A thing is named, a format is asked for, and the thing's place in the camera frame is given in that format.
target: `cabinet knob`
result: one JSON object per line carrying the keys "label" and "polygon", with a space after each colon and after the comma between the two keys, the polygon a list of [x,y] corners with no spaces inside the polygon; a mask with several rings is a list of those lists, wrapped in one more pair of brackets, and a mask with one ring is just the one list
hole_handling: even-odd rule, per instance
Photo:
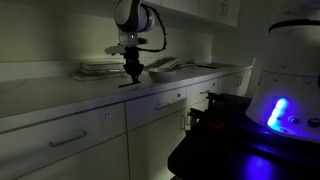
{"label": "cabinet knob", "polygon": [[110,120],[112,118],[111,114],[106,114],[106,116],[104,117],[106,120]]}

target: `drawer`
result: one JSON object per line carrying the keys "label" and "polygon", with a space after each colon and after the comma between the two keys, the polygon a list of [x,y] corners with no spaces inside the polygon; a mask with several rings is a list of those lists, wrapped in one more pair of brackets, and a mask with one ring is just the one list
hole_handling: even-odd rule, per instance
{"label": "drawer", "polygon": [[206,99],[208,92],[217,92],[218,79],[201,82],[187,87],[187,103],[189,107]]}
{"label": "drawer", "polygon": [[129,180],[127,136],[118,136],[18,179]]}
{"label": "drawer", "polygon": [[186,88],[126,102],[128,131],[185,108]]}
{"label": "drawer", "polygon": [[125,133],[124,104],[0,135],[0,179],[14,179]]}

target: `white cabinet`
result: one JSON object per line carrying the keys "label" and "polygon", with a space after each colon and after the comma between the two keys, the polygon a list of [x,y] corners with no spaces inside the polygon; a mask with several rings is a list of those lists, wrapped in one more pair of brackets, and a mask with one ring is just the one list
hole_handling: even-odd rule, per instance
{"label": "white cabinet", "polygon": [[241,0],[199,0],[199,17],[237,26]]}
{"label": "white cabinet", "polygon": [[126,135],[32,172],[20,180],[129,180]]}
{"label": "white cabinet", "polygon": [[124,113],[120,103],[1,134],[0,179],[14,179],[124,134]]}
{"label": "white cabinet", "polygon": [[251,70],[219,78],[218,92],[246,96]]}
{"label": "white cabinet", "polygon": [[128,133],[131,180],[165,180],[174,175],[167,159],[185,136],[184,110]]}
{"label": "white cabinet", "polygon": [[199,0],[162,0],[162,6],[198,16]]}
{"label": "white cabinet", "polygon": [[191,106],[206,99],[208,92],[215,93],[218,88],[218,79],[197,83],[187,87],[186,106]]}
{"label": "white cabinet", "polygon": [[161,5],[161,0],[144,0],[144,1],[152,4]]}
{"label": "white cabinet", "polygon": [[126,102],[127,130],[143,126],[185,108],[186,88]]}

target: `drawer handle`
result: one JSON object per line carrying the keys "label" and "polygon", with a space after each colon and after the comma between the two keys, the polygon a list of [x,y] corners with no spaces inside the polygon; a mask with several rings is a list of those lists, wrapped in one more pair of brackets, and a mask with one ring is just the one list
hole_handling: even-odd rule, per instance
{"label": "drawer handle", "polygon": [[75,141],[75,140],[77,140],[77,139],[84,138],[85,136],[87,136],[87,134],[88,134],[87,131],[83,130],[83,131],[82,131],[82,134],[79,135],[79,136],[76,136],[76,137],[74,137],[74,138],[67,139],[67,140],[64,140],[64,141],[60,141],[60,142],[50,142],[50,143],[49,143],[49,146],[55,148],[55,147],[58,147],[58,146],[67,144],[67,143],[69,143],[69,142]]}
{"label": "drawer handle", "polygon": [[200,92],[200,94],[207,94],[209,92],[210,92],[210,90],[206,90],[206,91]]}
{"label": "drawer handle", "polygon": [[186,117],[184,115],[181,115],[180,129],[186,130]]}
{"label": "drawer handle", "polygon": [[189,121],[189,118],[187,118],[187,120],[186,120],[186,121],[187,121],[187,125],[188,125],[188,126],[190,126],[190,125],[191,125],[191,122]]}
{"label": "drawer handle", "polygon": [[242,84],[242,76],[238,76],[237,86],[240,86],[241,84]]}
{"label": "drawer handle", "polygon": [[154,109],[155,109],[155,110],[161,110],[161,109],[167,108],[167,107],[169,107],[169,106],[171,106],[171,104],[170,104],[170,103],[167,103],[166,105],[164,105],[164,106],[162,106],[162,107],[154,107]]}

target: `glowing blue light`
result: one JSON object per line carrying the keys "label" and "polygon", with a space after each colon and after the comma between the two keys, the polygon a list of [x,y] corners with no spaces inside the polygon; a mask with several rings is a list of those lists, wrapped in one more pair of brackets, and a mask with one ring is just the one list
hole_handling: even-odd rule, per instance
{"label": "glowing blue light", "polygon": [[268,126],[272,127],[276,124],[278,118],[283,115],[287,107],[288,101],[285,98],[279,99],[275,108],[273,109],[270,118],[268,119]]}
{"label": "glowing blue light", "polygon": [[275,109],[272,111],[271,117],[279,117],[280,114],[281,114],[281,109],[275,108]]}
{"label": "glowing blue light", "polygon": [[268,120],[268,126],[273,126],[276,122],[277,122],[277,118],[271,116]]}
{"label": "glowing blue light", "polygon": [[284,106],[286,106],[287,100],[282,98],[277,102],[276,108],[282,109]]}

